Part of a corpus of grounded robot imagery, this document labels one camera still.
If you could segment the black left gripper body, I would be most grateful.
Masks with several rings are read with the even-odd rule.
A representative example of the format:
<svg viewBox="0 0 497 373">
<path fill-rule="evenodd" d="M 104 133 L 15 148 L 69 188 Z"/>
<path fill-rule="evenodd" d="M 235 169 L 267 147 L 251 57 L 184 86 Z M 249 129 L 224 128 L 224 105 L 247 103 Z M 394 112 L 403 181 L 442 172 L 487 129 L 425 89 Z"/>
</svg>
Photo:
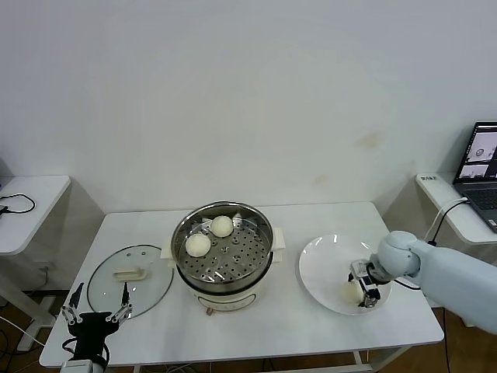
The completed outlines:
<svg viewBox="0 0 497 373">
<path fill-rule="evenodd" d="M 74 360 L 95 360 L 103 357 L 106 338 L 118 330 L 118 322 L 111 312 L 85 312 L 81 321 L 68 326 L 69 333 L 76 338 Z"/>
</svg>

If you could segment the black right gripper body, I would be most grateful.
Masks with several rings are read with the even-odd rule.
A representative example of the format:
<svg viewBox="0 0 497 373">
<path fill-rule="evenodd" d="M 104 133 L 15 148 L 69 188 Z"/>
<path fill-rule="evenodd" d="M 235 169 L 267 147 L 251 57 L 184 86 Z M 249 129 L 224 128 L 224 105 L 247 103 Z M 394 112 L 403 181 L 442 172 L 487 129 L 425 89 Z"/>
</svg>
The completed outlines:
<svg viewBox="0 0 497 373">
<path fill-rule="evenodd" d="M 368 274 L 357 275 L 355 276 L 355 280 L 357 282 L 357 287 L 360 290 L 372 290 L 381 285 L 378 281 L 376 281 Z"/>
</svg>

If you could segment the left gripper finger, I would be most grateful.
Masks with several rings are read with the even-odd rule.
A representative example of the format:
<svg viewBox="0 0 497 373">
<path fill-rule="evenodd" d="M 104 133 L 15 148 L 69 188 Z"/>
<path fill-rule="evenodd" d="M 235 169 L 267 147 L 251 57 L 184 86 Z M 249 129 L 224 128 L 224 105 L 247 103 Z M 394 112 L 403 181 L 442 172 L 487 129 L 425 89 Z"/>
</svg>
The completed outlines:
<svg viewBox="0 0 497 373">
<path fill-rule="evenodd" d="M 123 284 L 123 292 L 121 296 L 120 307 L 117 311 L 106 317 L 107 322 L 124 322 L 130 317 L 133 311 L 133 306 L 130 303 L 130 294 L 128 290 L 128 284 L 125 282 Z"/>
<path fill-rule="evenodd" d="M 70 295 L 69 302 L 61 307 L 63 315 L 68 325 L 74 325 L 82 322 L 82 317 L 78 313 L 78 304 L 81 298 L 84 283 L 80 283 L 76 290 Z"/>
</svg>

